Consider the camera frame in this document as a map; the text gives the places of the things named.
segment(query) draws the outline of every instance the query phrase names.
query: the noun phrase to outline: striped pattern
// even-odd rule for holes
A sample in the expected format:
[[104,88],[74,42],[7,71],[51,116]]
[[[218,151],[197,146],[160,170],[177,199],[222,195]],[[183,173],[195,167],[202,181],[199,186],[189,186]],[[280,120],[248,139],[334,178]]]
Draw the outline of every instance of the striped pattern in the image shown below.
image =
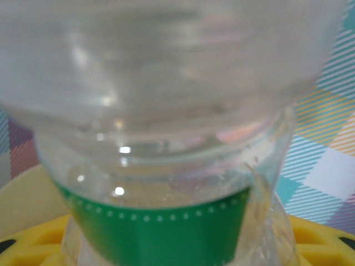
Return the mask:
[[281,175],[293,181],[301,182],[313,169],[325,150],[325,146],[296,135]]
[[330,148],[355,157],[355,113],[330,143]]
[[353,112],[355,101],[316,89],[297,105],[296,134],[327,146]]
[[350,196],[350,198],[347,201],[355,205],[355,192],[353,195]]
[[0,188],[11,180],[10,164],[10,151],[0,154]]
[[8,119],[0,110],[0,154],[9,150]]
[[[354,2],[348,6],[354,10]],[[355,98],[355,32],[348,29],[344,21],[344,29],[337,37],[332,55],[323,67],[317,87],[345,97]]]
[[285,205],[285,209],[294,216],[324,224],[342,204],[341,199],[301,185]]
[[39,161],[33,140],[29,140],[10,151],[11,177],[14,178],[27,169],[36,166]]
[[9,120],[8,130],[10,149],[24,144],[33,138],[31,131],[15,124],[12,120]]
[[326,222],[326,225],[355,234],[355,205],[344,202]]

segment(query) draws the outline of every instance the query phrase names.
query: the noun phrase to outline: white dotted line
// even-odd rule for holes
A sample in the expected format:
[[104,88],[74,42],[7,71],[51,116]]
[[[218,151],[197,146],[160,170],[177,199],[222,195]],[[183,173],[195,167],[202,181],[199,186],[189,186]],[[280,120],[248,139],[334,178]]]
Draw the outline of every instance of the white dotted line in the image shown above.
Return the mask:
[[[247,194],[243,194],[243,195],[241,195],[241,197],[245,199],[245,198],[247,198]],[[73,205],[74,203],[76,203],[77,206],[82,206],[82,205],[84,204],[84,202],[83,202],[82,199],[77,199],[77,198],[75,198],[74,196],[70,196],[70,197],[68,198],[68,202],[69,202],[69,205],[70,205],[70,206]],[[239,201],[238,201],[237,198],[232,198],[232,199],[228,202],[229,204],[227,204],[226,202],[220,203],[219,208],[221,208],[221,209],[226,209],[226,208],[228,207],[228,205],[234,206],[234,205],[237,205],[238,202],[239,202]],[[92,206],[92,204],[90,204],[90,203],[85,203],[84,206],[85,206],[85,209],[87,209],[88,211],[91,210],[91,209],[93,209],[93,206]],[[97,214],[101,214],[102,211],[103,211],[103,209],[102,209],[101,207],[95,207],[95,212],[96,212]],[[208,207],[208,209],[207,209],[207,212],[208,212],[208,213],[214,213],[215,211],[216,211],[216,208],[213,207],[213,206],[210,206],[210,207]],[[197,217],[201,217],[203,214],[204,214],[204,213],[203,213],[202,210],[197,210],[197,211],[195,211],[195,216],[197,216]],[[114,215],[114,211],[106,211],[106,216],[112,217],[113,215]],[[124,218],[125,218],[125,214],[124,214],[124,213],[119,213],[119,214],[118,214],[118,218],[119,218],[119,219],[124,219]],[[188,219],[190,218],[190,214],[189,214],[189,213],[184,213],[184,214],[182,215],[182,218],[183,218],[184,220],[188,220]],[[138,216],[137,216],[136,214],[132,214],[132,215],[130,216],[130,219],[131,219],[132,221],[136,221],[136,220],[138,219]],[[168,220],[175,221],[176,219],[177,219],[177,216],[176,216],[175,214],[171,214],[170,216],[168,216]],[[151,221],[150,216],[148,216],[148,215],[147,215],[147,216],[144,216],[144,217],[143,217],[143,221],[144,221],[144,222],[149,222],[149,221]],[[158,222],[163,222],[163,221],[164,221],[164,217],[163,217],[163,216],[157,216],[157,217],[156,217],[156,221],[158,221]]]

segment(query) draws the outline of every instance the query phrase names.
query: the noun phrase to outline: blue stripe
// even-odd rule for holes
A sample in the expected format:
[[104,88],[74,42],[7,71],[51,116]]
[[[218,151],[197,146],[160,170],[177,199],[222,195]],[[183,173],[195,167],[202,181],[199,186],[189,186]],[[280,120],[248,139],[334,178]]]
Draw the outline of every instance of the blue stripe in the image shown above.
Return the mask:
[[329,87],[327,87],[327,88],[324,88],[324,90],[326,90],[327,92],[333,92],[333,91],[336,91],[336,90],[338,90],[339,88],[343,88],[343,87],[345,87],[345,86],[347,86],[347,85],[351,85],[351,84],[353,84],[355,82],[355,78],[353,78],[353,79],[351,79],[351,78],[349,78],[349,81],[348,82],[345,82],[344,84],[338,84],[338,85],[336,85],[334,88],[332,88],[332,89],[330,89],[330,90],[328,90],[329,89]]
[[[318,143],[314,143],[314,142],[312,142],[312,143],[313,143],[312,145],[308,145],[308,146],[307,146],[307,149],[313,148],[313,147],[315,147],[315,146],[319,146],[319,147],[321,148],[321,146],[320,146]],[[288,154],[292,154],[292,153],[295,153],[296,151],[301,151],[302,149],[305,149],[305,145],[306,145],[306,144],[304,144],[304,143],[301,143],[301,144],[298,144],[298,145],[294,145],[293,147],[291,147],[291,149],[290,149],[290,151],[288,152]]]
[[[344,116],[338,117],[337,120],[338,119],[340,120],[342,118],[348,118],[348,117],[350,117],[350,115],[344,115]],[[329,121],[326,121],[326,122],[323,122],[323,123],[320,123],[320,124],[317,124],[317,125],[312,125],[312,124],[314,124],[314,122],[313,123],[309,122],[309,123],[307,123],[305,125],[302,125],[302,127],[306,127],[306,128],[302,129],[302,130],[297,130],[297,134],[300,135],[300,136],[304,136],[304,135],[309,134],[309,133],[302,133],[304,131],[311,131],[312,129],[313,129],[313,131],[314,130],[318,131],[318,130],[323,130],[323,129],[329,129],[329,128],[332,128],[332,127],[334,127],[334,130],[338,130],[345,124],[345,122],[341,121],[341,122],[335,123],[333,125],[329,125]]]
[[336,57],[338,54],[341,54],[342,52],[345,52],[346,50],[351,49],[355,46],[355,36],[353,35],[352,36],[353,38],[349,38],[349,37],[351,37],[351,34],[347,35],[345,38],[341,38],[336,41],[339,43],[337,43],[334,46],[334,48],[332,50],[332,54],[329,56],[330,58]]
[[314,149],[314,150],[320,150],[320,149],[321,149],[321,150],[324,151],[324,150],[326,149],[324,146],[322,146],[322,145],[320,145],[319,143],[316,143],[316,142],[315,142],[314,145],[309,145],[308,147],[303,147],[303,146],[301,146],[299,149],[291,149],[291,150],[288,152],[287,158],[291,158],[292,156],[296,156],[296,155],[298,155],[298,154],[300,154],[300,153],[307,152],[308,149],[312,149],[312,148],[314,148],[315,146],[317,146],[317,148]]
[[325,131],[323,133],[319,133],[317,135],[309,136],[309,138],[312,139],[312,141],[319,142],[319,141],[325,140],[325,142],[327,142],[328,138],[332,138],[332,137],[335,137],[336,135],[338,135],[338,130],[336,130],[336,132],[334,132],[333,134],[325,136],[325,134],[327,134],[329,132],[333,132],[333,131],[334,131],[333,129],[329,129],[328,131]]
[[305,167],[305,166],[309,166],[310,164],[314,164],[314,161],[317,161],[318,159],[320,159],[322,156],[317,156],[316,158],[312,158],[312,159],[306,159],[300,162],[294,162],[294,163],[290,163],[284,166],[283,170],[286,173],[287,171],[293,170],[293,169],[300,169],[301,167]]
[[297,207],[300,204],[307,203],[309,201],[313,202],[314,200],[321,200],[327,197],[329,197],[329,195],[324,193],[317,193],[314,191],[313,193],[307,193],[306,195],[304,195],[303,193],[297,193],[296,191],[295,195],[292,197],[292,199],[290,199],[288,203],[293,207]]
[[[344,99],[344,96],[341,96],[341,98],[342,98],[343,100],[345,100],[345,101],[349,101],[348,99]],[[348,109],[346,109],[346,110],[344,110],[344,111],[342,111],[342,112],[337,112],[337,113],[331,115],[331,116],[334,116],[334,115],[336,115],[336,114],[342,114],[342,113],[344,113],[344,112],[346,112],[346,111],[355,110],[355,104],[354,104],[354,103],[348,103],[348,104],[346,104],[346,105],[339,105],[339,103],[333,103],[333,104],[331,104],[331,105],[322,107],[323,104],[325,104],[325,103],[321,103],[321,105],[319,106],[319,108],[316,109],[315,111],[311,111],[311,112],[305,113],[305,114],[303,114],[303,115],[297,116],[297,123],[301,123],[301,122],[303,122],[303,121],[309,120],[311,117],[314,117],[314,116],[311,116],[311,117],[308,117],[308,118],[305,118],[305,119],[302,119],[302,117],[305,117],[305,116],[307,116],[307,115],[316,114],[316,113],[319,112],[319,111],[322,111],[321,115],[326,115],[326,114],[329,114],[329,113],[331,113],[331,112],[335,112],[335,111],[338,111],[338,110],[341,111],[342,109],[345,109],[345,108],[348,108],[348,107],[351,107],[351,106],[352,106],[352,108],[348,108]]]
[[327,199],[327,201],[324,201],[325,199],[319,201],[319,200],[309,200],[309,201],[301,201],[299,202],[299,204],[294,204],[291,208],[291,205],[288,206],[289,210],[292,209],[296,209],[301,207],[302,210],[305,213],[308,213],[310,210],[314,209],[315,206],[317,206],[316,208],[319,209],[319,213],[321,212],[321,210],[323,209],[324,211],[328,211],[328,209],[330,209],[332,206],[337,205],[337,202],[334,201],[334,199]]
[[286,170],[282,171],[282,175],[289,176],[292,174],[301,174],[301,173],[304,173],[304,172],[307,172],[307,171],[313,169],[314,165],[315,165],[315,162],[312,162],[312,163],[308,163],[307,165],[303,165],[302,167],[299,167],[299,168],[296,167],[296,168],[292,168],[292,169],[286,169]]
[[301,148],[301,149],[299,149],[300,152],[299,152],[298,154],[293,154],[293,155],[291,155],[291,156],[287,155],[286,161],[289,160],[289,159],[292,159],[292,158],[294,158],[294,157],[296,157],[296,156],[298,156],[299,154],[301,154],[301,155],[303,155],[303,154],[305,154],[305,153],[313,154],[313,152],[318,152],[320,149],[322,150],[322,151],[320,151],[320,152],[324,152],[325,148],[324,148],[323,146],[320,146],[320,145],[316,145],[316,146],[319,146],[319,147],[318,147],[318,148],[315,148],[315,149],[309,149],[308,147],[306,147],[306,148],[304,148],[304,149]]
[[310,160],[315,160],[317,155],[323,154],[324,151],[319,151],[319,152],[315,152],[315,153],[311,153],[311,151],[307,151],[307,154],[302,156],[302,157],[298,157],[298,158],[291,158],[290,160],[286,160],[285,161],[285,166],[288,166],[289,163],[291,162],[297,162],[298,160],[302,160],[304,158],[307,158],[309,161]]
[[293,140],[291,142],[291,147],[296,144],[303,144],[303,143],[310,143],[310,141],[308,139],[305,139],[304,137],[294,135]]
[[323,79],[322,81],[319,81],[318,84],[326,83],[326,82],[328,82],[328,81],[330,81],[330,80],[332,80],[332,79],[337,79],[337,78],[340,78],[340,77],[342,77],[342,76],[344,76],[344,75],[347,75],[347,74],[353,73],[353,72],[354,72],[354,69],[353,69],[353,68],[352,68],[352,69],[348,69],[348,70],[346,70],[346,71],[344,71],[344,72],[338,73],[337,75],[334,75],[334,76],[329,77],[329,78],[327,78],[327,79]]
[[350,81],[348,84],[345,84],[345,85],[341,85],[341,86],[338,86],[334,89],[334,91],[336,90],[337,94],[342,94],[344,97],[344,93],[346,93],[347,91],[351,91],[354,89],[354,85],[355,85],[355,80],[352,80]]
[[312,95],[312,96],[308,96],[308,97],[302,98],[302,100],[297,104],[296,109],[301,108],[301,107],[303,107],[303,106],[305,106],[305,105],[308,105],[308,104],[310,104],[310,103],[315,103],[316,101],[319,101],[319,99],[318,99],[318,100],[310,101],[310,102],[308,102],[308,103],[304,103],[304,102],[307,101],[307,100],[311,100],[311,99],[313,99],[313,98],[315,98],[315,97],[318,97],[318,96],[320,96],[320,95],[328,94],[328,93],[329,93],[329,91],[324,91],[324,90],[320,90],[320,89],[317,89],[316,91],[319,91],[319,93],[314,94],[314,95]]
[[353,55],[354,51],[350,51],[348,53],[344,53],[337,58],[332,59],[329,61],[327,64],[324,65],[323,71],[326,70],[331,70],[332,68],[338,66],[339,64],[344,64],[348,61],[354,60],[355,56]]
[[329,213],[333,213],[334,211],[338,210],[339,209],[339,205],[341,205],[341,203],[337,204],[337,203],[335,203],[333,201],[330,201],[327,204],[323,204],[322,202],[319,202],[319,203],[316,203],[316,204],[313,203],[312,208],[303,208],[303,207],[301,207],[301,210],[299,210],[299,212],[302,212],[303,215],[312,215],[312,214],[314,214],[314,215],[323,217],[324,215],[327,215]]
[[7,115],[0,111],[0,154],[10,149]]
[[334,47],[333,47],[333,50],[339,48],[340,46],[343,45],[343,43],[345,43],[345,42],[341,42],[341,43],[338,43],[338,42],[340,42],[341,40],[344,40],[344,39],[346,39],[346,38],[348,38],[348,37],[350,37],[350,36],[352,36],[352,35],[354,35],[354,33],[353,33],[352,31],[350,31],[350,32],[346,33],[345,35],[336,38],[336,41],[335,41],[335,45],[334,45]]
[[295,178],[301,179],[303,176],[309,174],[310,170],[312,170],[312,169],[313,169],[313,166],[309,167],[307,169],[304,169],[302,171],[295,171],[295,172],[289,173],[289,174],[282,172],[281,174],[288,179],[295,180]]
[[326,84],[326,85],[322,85],[324,82],[322,82],[321,84],[319,84],[319,88],[320,89],[323,89],[323,88],[326,88],[326,87],[330,87],[330,86],[332,86],[332,85],[336,85],[336,84],[338,84],[338,83],[340,83],[340,82],[343,82],[343,81],[345,81],[345,80],[348,80],[348,79],[351,79],[351,78],[354,78],[355,77],[355,74],[353,74],[353,75],[350,75],[350,76],[346,76],[346,77],[344,77],[343,79],[338,79],[338,80],[334,80],[333,82],[331,82],[331,83],[328,83],[328,84]]
[[354,91],[351,91],[351,92],[349,92],[349,93],[346,93],[346,94],[343,94],[343,96],[344,97],[346,97],[346,98],[348,98],[348,99],[353,99],[354,98],[354,96],[355,96],[355,94],[354,94]]
[[[349,38],[349,40],[346,40],[345,42],[342,42],[342,43],[339,43],[337,44],[334,49],[338,49],[340,48],[341,46],[344,46],[352,41],[354,41],[354,36],[352,36],[353,38]],[[341,59],[341,58],[344,58],[348,55],[351,55],[352,54],[352,51],[350,49],[352,49],[354,46],[351,45],[351,46],[348,46],[344,49],[340,49],[340,50],[337,50],[335,51],[335,53],[332,53],[331,56],[328,58],[328,61],[324,64],[324,67],[322,69],[322,71],[324,70],[327,70],[329,69],[329,67],[327,65],[329,64],[332,64],[334,63],[335,61],[337,61],[338,59]]]
[[310,105],[310,106],[309,106],[309,107],[306,107],[306,108],[303,108],[303,109],[301,109],[300,106],[298,106],[298,107],[296,108],[296,114],[299,114],[299,113],[301,113],[301,112],[307,111],[307,110],[309,110],[309,109],[311,109],[311,108],[315,108],[315,107],[317,107],[317,106],[322,106],[322,105],[324,105],[324,104],[332,103],[332,102],[334,102],[334,101],[336,101],[336,100],[339,100],[339,101],[347,100],[347,99],[344,98],[344,96],[338,95],[338,94],[334,94],[334,93],[333,93],[332,95],[330,95],[330,96],[332,96],[330,99],[328,99],[328,100],[326,100],[326,101],[323,101],[323,102],[321,102],[321,103],[318,103],[318,102],[319,102],[319,99],[317,99],[317,100],[314,101],[315,104],[312,104],[312,105],[311,105],[310,103],[305,104],[303,107],[306,107],[307,105]]
[[328,72],[326,72],[326,73],[323,73],[319,78],[318,78],[318,83],[320,83],[321,82],[321,79],[323,79],[323,78],[326,78],[326,77],[328,77],[328,76],[332,76],[332,78],[334,78],[336,75],[337,75],[337,73],[339,73],[339,72],[342,72],[343,70],[346,70],[346,69],[353,69],[354,67],[355,67],[355,62],[354,62],[354,60],[351,62],[351,63],[349,63],[349,64],[347,64],[348,62],[339,62],[339,63],[337,63],[337,64],[335,64],[335,65],[332,65],[332,67],[331,68],[329,68],[329,69],[327,69],[326,71],[328,71]]
[[337,210],[338,210],[339,206],[332,208],[332,209],[327,209],[322,213],[318,214],[318,208],[314,208],[312,211],[310,212],[299,212],[301,213],[301,215],[304,216],[304,218],[309,217],[308,219],[325,219],[325,218],[330,218],[331,215],[333,215]]
[[336,137],[337,133],[334,133],[333,135],[331,136],[326,136],[326,137],[320,137],[318,139],[315,139],[315,141],[317,141],[319,144],[322,144],[322,145],[328,145],[330,142],[333,141],[333,137]]

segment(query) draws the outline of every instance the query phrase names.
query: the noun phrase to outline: plaid fabric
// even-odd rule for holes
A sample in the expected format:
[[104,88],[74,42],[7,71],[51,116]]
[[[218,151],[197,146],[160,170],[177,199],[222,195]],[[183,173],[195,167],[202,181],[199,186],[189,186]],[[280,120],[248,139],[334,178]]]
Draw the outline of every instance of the plaid fabric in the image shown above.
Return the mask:
[[[355,234],[355,0],[297,130],[277,187],[286,211]],[[0,187],[38,164],[30,131],[0,111]]]

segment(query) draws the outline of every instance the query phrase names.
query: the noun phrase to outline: yellow object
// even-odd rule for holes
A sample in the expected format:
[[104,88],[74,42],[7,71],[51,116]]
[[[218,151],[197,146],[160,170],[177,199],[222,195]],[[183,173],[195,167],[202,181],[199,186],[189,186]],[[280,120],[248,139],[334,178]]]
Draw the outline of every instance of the yellow object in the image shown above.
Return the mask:
[[[15,233],[16,242],[0,254],[1,266],[59,266],[60,242],[69,216]],[[340,240],[355,236],[290,216],[302,266],[355,266],[355,250]]]
[[7,183],[0,190],[0,202],[0,239],[69,213],[42,166]]

